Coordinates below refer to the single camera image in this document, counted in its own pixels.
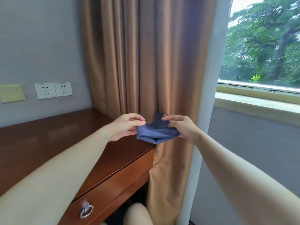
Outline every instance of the drawer handle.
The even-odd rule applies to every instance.
[[[85,202],[82,206],[82,211],[79,216],[80,219],[84,219],[88,217],[92,213],[93,209],[94,209],[93,205],[90,205],[88,202]]]

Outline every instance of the glass pane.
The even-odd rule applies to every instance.
[[[300,0],[233,0],[220,79],[300,88]]]

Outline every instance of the wooden desk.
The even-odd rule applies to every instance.
[[[87,109],[0,128],[0,196],[43,163],[111,121],[96,109]],[[147,182],[154,147],[136,136],[108,143],[59,224],[99,225]],[[85,201],[94,209],[80,219]]]

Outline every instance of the white outlet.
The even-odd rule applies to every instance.
[[[54,83],[57,96],[73,95],[70,82]]]
[[[35,84],[38,99],[56,97],[54,83]]]

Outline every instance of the blue cloth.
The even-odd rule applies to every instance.
[[[170,121],[163,121],[162,113],[158,113],[155,120],[150,125],[137,127],[137,139],[141,139],[153,144],[163,143],[180,136],[176,128],[168,128]]]

